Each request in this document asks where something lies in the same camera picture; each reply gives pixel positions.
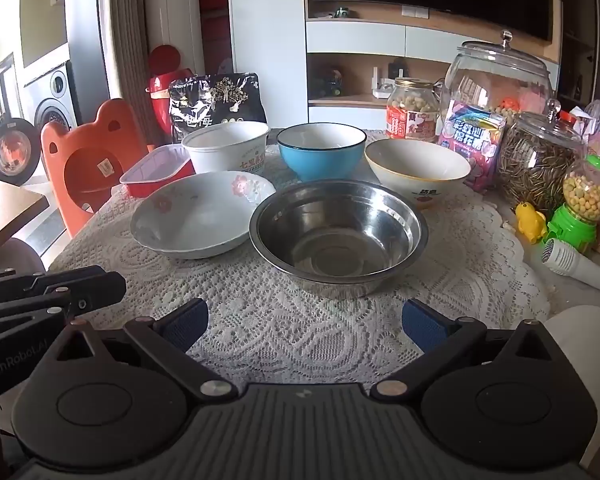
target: lace tablecloth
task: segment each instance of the lace tablecloth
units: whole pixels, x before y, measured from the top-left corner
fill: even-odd
[[[262,175],[276,189],[297,181],[277,146],[267,146]],[[364,160],[353,177],[376,182]],[[120,327],[135,316],[159,318],[191,298],[203,298],[209,329],[189,354],[239,388],[251,381],[369,386],[420,354],[400,322],[409,298],[450,318],[474,316],[494,328],[549,314],[536,275],[523,263],[520,242],[501,228],[496,210],[463,184],[424,212],[429,243],[402,283],[347,301],[295,288],[250,241],[207,260],[171,260],[145,249],[129,232],[140,202],[125,190],[115,193],[51,270],[98,264],[126,278],[121,303],[88,315],[98,327]]]

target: green candy dispenser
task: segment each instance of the green candy dispenser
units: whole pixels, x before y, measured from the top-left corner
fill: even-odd
[[[576,160],[562,181],[564,204],[547,224],[544,241],[558,238],[585,253],[596,241],[600,222],[600,156]]]

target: orange child seat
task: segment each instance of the orange child seat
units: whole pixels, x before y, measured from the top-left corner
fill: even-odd
[[[70,132],[60,123],[47,123],[42,153],[73,238],[111,197],[123,173],[147,154],[147,147],[131,107],[123,99],[111,99],[99,108],[95,122]]]

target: yellow duck toy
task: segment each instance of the yellow duck toy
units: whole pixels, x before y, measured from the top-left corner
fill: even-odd
[[[516,218],[518,219],[518,231],[525,235],[532,244],[546,234],[545,216],[536,211],[529,202],[522,202],[516,206]]]

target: microphone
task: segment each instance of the microphone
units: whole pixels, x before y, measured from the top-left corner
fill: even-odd
[[[542,263],[556,274],[571,276],[600,290],[600,266],[557,238],[547,241],[542,252]]]

